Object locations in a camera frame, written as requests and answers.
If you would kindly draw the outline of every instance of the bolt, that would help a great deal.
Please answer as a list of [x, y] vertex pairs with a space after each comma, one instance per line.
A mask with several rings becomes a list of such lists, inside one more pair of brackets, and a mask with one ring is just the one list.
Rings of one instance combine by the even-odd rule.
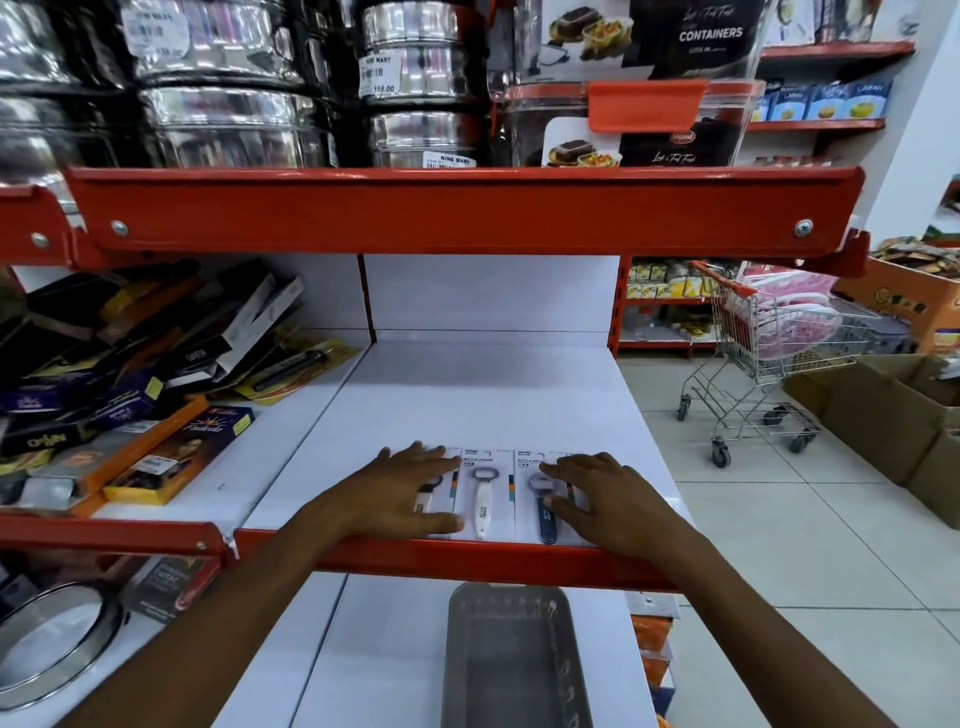
[[801, 220], [795, 226], [793, 226], [793, 234], [795, 237], [807, 237], [813, 232], [813, 221], [810, 219]]

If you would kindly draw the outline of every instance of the blue bottle opener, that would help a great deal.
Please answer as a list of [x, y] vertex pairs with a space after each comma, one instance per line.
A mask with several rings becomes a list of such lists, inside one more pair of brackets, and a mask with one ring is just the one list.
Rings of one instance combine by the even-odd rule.
[[537, 520], [540, 522], [540, 540], [545, 544], [557, 543], [557, 517], [546, 507], [543, 499], [553, 494], [553, 478], [543, 473], [534, 473], [527, 481], [537, 494]]

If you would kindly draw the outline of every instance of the metal loaf pan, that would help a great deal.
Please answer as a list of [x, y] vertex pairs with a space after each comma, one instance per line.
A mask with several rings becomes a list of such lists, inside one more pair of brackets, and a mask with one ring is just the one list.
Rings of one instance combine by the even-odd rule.
[[467, 583], [450, 598], [443, 728], [592, 728], [563, 590]]
[[35, 596], [0, 622], [0, 711], [67, 685], [107, 648], [123, 621], [117, 599], [88, 584]]

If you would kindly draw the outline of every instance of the white shelf panel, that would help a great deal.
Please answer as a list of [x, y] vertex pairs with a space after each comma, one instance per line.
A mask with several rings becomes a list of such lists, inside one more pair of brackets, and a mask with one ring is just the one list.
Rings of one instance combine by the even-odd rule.
[[[214, 728], [290, 725], [345, 579], [343, 574], [310, 575], [256, 653]], [[159, 622], [132, 613], [107, 650], [76, 680], [34, 705], [0, 713], [0, 728], [55, 725], [161, 629]]]
[[357, 354], [271, 407], [251, 405], [253, 424], [166, 505], [108, 503], [93, 518], [212, 522], [232, 536], [362, 357]]
[[[350, 576], [292, 728], [439, 728], [447, 606], [458, 586]], [[622, 593], [564, 591], [594, 728], [656, 728]]]
[[606, 348], [379, 343], [244, 526], [280, 528], [380, 448], [418, 439], [467, 448], [606, 450], [689, 519]]

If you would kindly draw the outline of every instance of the price label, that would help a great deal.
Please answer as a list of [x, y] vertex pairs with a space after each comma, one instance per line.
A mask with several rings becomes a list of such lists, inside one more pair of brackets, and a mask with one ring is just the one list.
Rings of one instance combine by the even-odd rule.
[[181, 59], [190, 50], [190, 25], [176, 3], [137, 3], [123, 8], [121, 19], [135, 58]]
[[360, 96], [388, 96], [400, 92], [400, 57], [394, 51], [371, 53], [360, 59]]
[[447, 152], [424, 152], [423, 169], [453, 169], [456, 167], [475, 167], [476, 159], [451, 155]]
[[133, 464], [133, 469], [150, 475], [163, 475], [180, 461], [173, 457], [147, 455]]

